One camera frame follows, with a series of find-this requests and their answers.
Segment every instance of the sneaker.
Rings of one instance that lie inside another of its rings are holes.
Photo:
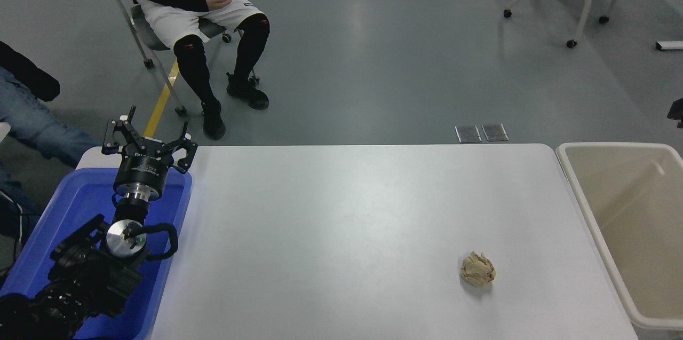
[[[270,104],[268,96],[254,88],[249,80],[237,80],[230,73],[227,73],[227,94],[246,101],[250,107],[258,110],[266,109]]]
[[[220,140],[225,135],[225,124],[220,118],[221,106],[208,107],[202,102],[202,116],[204,116],[204,134],[211,140]]]

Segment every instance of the hand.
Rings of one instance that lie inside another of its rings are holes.
[[[207,6],[209,7],[209,10],[216,10],[222,9],[231,2],[232,0],[207,0]]]

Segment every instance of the black sock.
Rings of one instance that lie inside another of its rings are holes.
[[[247,17],[237,29],[244,32],[237,46],[237,62],[235,63],[234,77],[239,81],[246,81],[249,72],[261,57],[266,48],[268,34],[271,33],[271,24],[265,14],[258,13]]]
[[[211,90],[202,39],[196,34],[185,36],[176,41],[173,52],[178,58],[180,74],[197,97],[208,106],[216,106],[218,100]]]

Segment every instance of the blue plastic tray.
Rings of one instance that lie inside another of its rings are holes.
[[[36,296],[49,282],[47,274],[54,264],[50,253],[59,242],[96,214],[103,214],[106,222],[112,222],[112,185],[116,173],[114,168],[87,168],[64,177],[0,290],[0,296],[9,293],[20,293],[29,298]],[[189,174],[181,175],[170,170],[163,196],[151,202],[145,223],[173,223],[180,233],[190,202],[191,185]],[[147,236],[147,245],[152,253],[168,250],[167,237],[165,233]],[[139,269],[144,276],[143,281],[130,296],[124,312],[113,319],[105,315],[87,319],[75,338],[145,338],[156,318],[172,259],[145,262]]]

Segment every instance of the jeans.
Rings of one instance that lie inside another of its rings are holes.
[[[87,133],[60,124],[31,90],[15,79],[12,73],[0,67],[0,122],[9,123],[10,136],[41,153],[46,158],[56,157],[75,168],[85,151],[98,143]],[[21,206],[22,241],[36,226],[41,211],[24,193],[21,184],[10,178],[0,162],[0,234],[19,238],[19,211]]]

